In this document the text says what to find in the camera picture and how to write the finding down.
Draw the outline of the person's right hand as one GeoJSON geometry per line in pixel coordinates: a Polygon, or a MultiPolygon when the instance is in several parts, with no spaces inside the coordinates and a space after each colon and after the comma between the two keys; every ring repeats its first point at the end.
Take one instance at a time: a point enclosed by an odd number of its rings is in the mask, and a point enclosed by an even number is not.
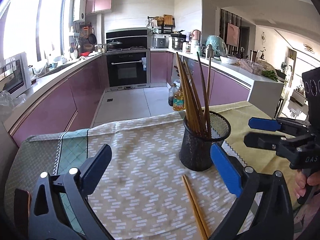
{"type": "Polygon", "coordinates": [[[294,193],[297,198],[303,197],[306,193],[306,185],[315,186],[319,190],[320,184],[320,172],[315,172],[308,178],[303,174],[301,170],[298,170],[295,175],[295,189],[294,193]]]}

